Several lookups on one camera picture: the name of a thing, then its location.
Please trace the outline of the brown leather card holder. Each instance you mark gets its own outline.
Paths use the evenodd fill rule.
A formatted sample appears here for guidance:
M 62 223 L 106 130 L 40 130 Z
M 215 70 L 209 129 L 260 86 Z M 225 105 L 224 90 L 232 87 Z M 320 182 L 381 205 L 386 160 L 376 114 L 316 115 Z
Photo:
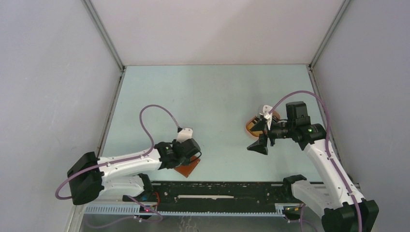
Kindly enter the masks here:
M 186 165 L 175 167 L 174 170 L 185 178 L 188 178 L 200 161 L 201 159 L 199 157 L 193 156 L 189 159 L 189 162 Z

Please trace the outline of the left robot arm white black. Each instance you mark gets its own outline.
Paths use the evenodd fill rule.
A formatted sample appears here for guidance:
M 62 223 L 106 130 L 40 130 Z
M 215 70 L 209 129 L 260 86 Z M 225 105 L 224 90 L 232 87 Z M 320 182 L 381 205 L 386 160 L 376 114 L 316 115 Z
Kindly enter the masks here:
M 137 197 L 148 201 L 153 195 L 146 172 L 188 166 L 202 155 L 193 139 L 160 142 L 152 148 L 117 156 L 97 158 L 85 153 L 67 172 L 74 205 L 84 205 L 106 195 Z

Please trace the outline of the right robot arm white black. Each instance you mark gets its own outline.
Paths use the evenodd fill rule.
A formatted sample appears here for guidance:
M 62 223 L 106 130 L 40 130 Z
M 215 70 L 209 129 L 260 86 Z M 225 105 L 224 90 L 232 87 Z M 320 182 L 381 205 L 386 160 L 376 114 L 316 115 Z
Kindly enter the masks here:
M 287 202 L 300 200 L 321 218 L 326 232 L 370 232 L 379 207 L 374 200 L 366 200 L 336 158 L 331 142 L 326 140 L 323 125 L 312 124 L 304 102 L 286 104 L 287 118 L 277 119 L 270 105 L 261 105 L 253 126 L 259 138 L 247 147 L 248 151 L 268 154 L 268 145 L 277 139 L 291 138 L 306 152 L 314 164 L 328 192 L 324 195 L 302 175 L 284 178 L 282 198 Z

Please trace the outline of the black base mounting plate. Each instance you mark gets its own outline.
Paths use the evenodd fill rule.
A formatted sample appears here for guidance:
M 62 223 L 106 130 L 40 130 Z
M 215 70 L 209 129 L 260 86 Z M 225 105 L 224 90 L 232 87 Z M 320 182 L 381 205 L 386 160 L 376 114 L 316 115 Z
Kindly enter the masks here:
M 153 181 L 134 199 L 170 213 L 277 213 L 276 206 L 302 203 L 282 182 Z

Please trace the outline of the aluminium frame post left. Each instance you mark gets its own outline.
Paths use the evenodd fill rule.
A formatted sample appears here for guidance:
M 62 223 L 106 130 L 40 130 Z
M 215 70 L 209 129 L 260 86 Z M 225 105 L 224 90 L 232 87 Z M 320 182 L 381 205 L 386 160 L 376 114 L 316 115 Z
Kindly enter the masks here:
M 125 65 L 123 64 L 118 51 L 116 50 L 114 43 L 112 42 L 108 31 L 106 30 L 103 21 L 101 20 L 101 17 L 99 16 L 97 9 L 95 8 L 93 2 L 91 0 L 81 0 L 83 3 L 87 13 L 89 14 L 91 21 L 95 25 L 98 33 L 101 36 L 101 39 L 105 46 L 107 47 L 110 55 L 114 59 L 116 65 L 118 66 L 119 70 L 121 72 L 124 72 L 125 70 Z

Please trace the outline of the aluminium frame post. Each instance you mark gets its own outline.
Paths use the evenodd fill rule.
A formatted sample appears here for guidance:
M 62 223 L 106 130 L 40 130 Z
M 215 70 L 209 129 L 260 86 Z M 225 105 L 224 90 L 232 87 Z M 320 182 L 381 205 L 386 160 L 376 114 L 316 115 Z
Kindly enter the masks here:
M 89 14 L 91 21 L 95 25 L 98 33 L 101 36 L 101 39 L 105 46 L 107 47 L 110 55 L 114 59 L 116 65 L 118 66 L 119 70 L 121 72 L 124 72 L 125 70 L 125 65 L 123 64 L 118 51 L 116 50 L 114 43 L 112 42 L 108 31 L 106 30 L 103 21 L 101 20 L 101 17 L 99 16 L 97 9 L 95 8 L 93 2 L 91 0 L 81 0 L 83 3 L 87 13 Z
M 316 64 L 318 63 L 319 59 L 321 58 L 323 52 L 325 51 L 328 43 L 330 42 L 333 34 L 335 33 L 338 25 L 340 24 L 340 22 L 342 21 L 342 18 L 344 17 L 346 11 L 348 10 L 349 6 L 351 5 L 352 0 L 344 0 L 341 4 L 341 6 L 339 7 L 334 19 L 331 22 L 330 27 L 328 28 L 324 38 L 322 39 L 317 51 L 315 52 L 309 67 L 311 69 L 313 69 Z

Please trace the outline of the aluminium frame post right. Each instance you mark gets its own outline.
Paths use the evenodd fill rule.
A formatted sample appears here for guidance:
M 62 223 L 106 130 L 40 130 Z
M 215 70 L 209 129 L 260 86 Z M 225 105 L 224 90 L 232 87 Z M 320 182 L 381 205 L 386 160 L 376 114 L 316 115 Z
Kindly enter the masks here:
M 338 25 L 340 24 L 340 22 L 342 21 L 342 18 L 344 17 L 346 11 L 348 10 L 349 6 L 351 5 L 352 0 L 344 0 L 341 4 L 341 6 L 339 7 L 334 19 L 331 22 L 330 27 L 328 28 L 324 38 L 322 39 L 317 51 L 315 52 L 309 67 L 311 69 L 313 69 L 316 64 L 318 63 L 319 59 L 321 58 L 323 52 L 325 51 L 328 43 L 330 42 L 333 34 L 335 33 Z

